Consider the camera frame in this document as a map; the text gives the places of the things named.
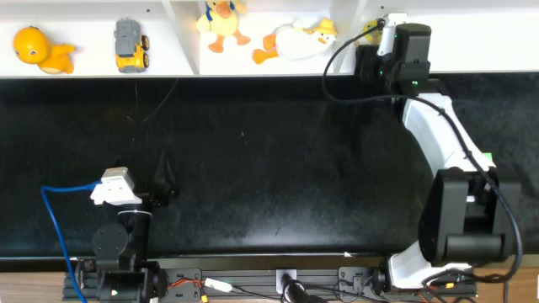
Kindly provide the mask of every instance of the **yellow toy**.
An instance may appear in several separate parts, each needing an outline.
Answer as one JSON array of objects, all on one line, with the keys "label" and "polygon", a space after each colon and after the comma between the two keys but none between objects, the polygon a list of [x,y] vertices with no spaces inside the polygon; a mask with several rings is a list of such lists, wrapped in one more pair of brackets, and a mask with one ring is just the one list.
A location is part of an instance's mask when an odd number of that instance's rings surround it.
[{"label": "yellow toy", "polygon": [[331,48],[337,31],[334,22],[323,19],[315,29],[303,29],[301,22],[279,27],[275,34],[264,37],[266,50],[255,50],[253,60],[262,64],[270,58],[282,57],[294,61],[308,59]]},{"label": "yellow toy", "polygon": [[54,45],[38,28],[21,29],[13,40],[15,53],[22,62],[37,64],[41,71],[50,74],[73,72],[69,53],[75,51],[73,45]]},{"label": "yellow toy", "polygon": [[246,45],[251,39],[242,35],[237,29],[239,18],[236,11],[246,13],[245,3],[232,1],[206,1],[205,15],[196,22],[196,29],[201,33],[212,31],[217,34],[217,41],[208,47],[215,53],[222,53],[222,44],[225,38],[233,35],[236,37],[238,45]]}]

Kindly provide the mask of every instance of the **yellow and gray toy truck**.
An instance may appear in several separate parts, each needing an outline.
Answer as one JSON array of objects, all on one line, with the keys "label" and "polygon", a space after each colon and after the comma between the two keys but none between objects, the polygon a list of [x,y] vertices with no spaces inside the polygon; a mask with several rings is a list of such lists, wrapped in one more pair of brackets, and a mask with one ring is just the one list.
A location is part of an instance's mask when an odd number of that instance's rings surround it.
[{"label": "yellow and gray toy truck", "polygon": [[144,72],[150,66],[146,53],[150,40],[141,34],[141,25],[134,20],[116,22],[116,65],[120,72]]}]

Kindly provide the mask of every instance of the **blue cable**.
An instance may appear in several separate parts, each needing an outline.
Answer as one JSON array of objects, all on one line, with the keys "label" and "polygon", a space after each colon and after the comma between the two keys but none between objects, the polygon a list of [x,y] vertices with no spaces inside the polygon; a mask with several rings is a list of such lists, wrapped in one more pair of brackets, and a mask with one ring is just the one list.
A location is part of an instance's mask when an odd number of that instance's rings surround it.
[{"label": "blue cable", "polygon": [[76,187],[71,187],[71,188],[53,188],[50,186],[41,186],[41,197],[43,198],[43,202],[45,202],[45,206],[47,207],[49,211],[49,215],[51,215],[52,223],[54,224],[54,227],[56,228],[56,232],[58,233],[58,238],[60,239],[61,250],[64,252],[64,257],[66,258],[67,269],[69,270],[69,275],[71,276],[71,281],[73,282],[73,288],[75,289],[75,291],[77,291],[77,295],[83,303],[87,303],[87,301],[86,301],[86,298],[84,298],[83,292],[78,287],[77,280],[75,279],[75,273],[73,273],[73,267],[71,266],[71,261],[69,259],[69,253],[67,253],[66,243],[64,242],[64,236],[61,234],[60,226],[58,225],[58,222],[56,221],[54,212],[52,212],[51,204],[49,203],[49,200],[47,199],[46,192],[50,191],[54,193],[71,193],[71,192],[81,191],[81,190],[93,190],[95,189],[95,186],[100,183],[101,182],[98,181],[98,182],[94,182],[88,185],[76,186]]}]

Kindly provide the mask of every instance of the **orange duck toy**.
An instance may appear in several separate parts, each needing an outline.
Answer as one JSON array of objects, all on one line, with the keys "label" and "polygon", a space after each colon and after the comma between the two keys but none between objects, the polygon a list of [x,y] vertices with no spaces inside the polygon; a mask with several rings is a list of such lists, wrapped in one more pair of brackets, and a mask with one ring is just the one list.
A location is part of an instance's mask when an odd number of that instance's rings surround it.
[{"label": "orange duck toy", "polygon": [[35,27],[21,29],[15,35],[13,48],[22,62],[37,64],[43,72],[50,74],[73,72],[74,66],[69,53],[75,51],[75,46],[54,45]]}]

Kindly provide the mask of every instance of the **toy truck wheel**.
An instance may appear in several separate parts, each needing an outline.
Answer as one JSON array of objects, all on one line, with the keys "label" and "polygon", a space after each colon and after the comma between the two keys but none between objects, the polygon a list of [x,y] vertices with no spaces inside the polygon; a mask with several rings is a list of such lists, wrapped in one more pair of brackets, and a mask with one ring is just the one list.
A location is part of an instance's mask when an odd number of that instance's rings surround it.
[{"label": "toy truck wheel", "polygon": [[144,67],[148,68],[150,66],[150,57],[147,53],[144,53],[142,60],[144,61]]},{"label": "toy truck wheel", "polygon": [[142,49],[147,51],[150,49],[150,40],[148,39],[147,36],[143,35],[142,38]]}]

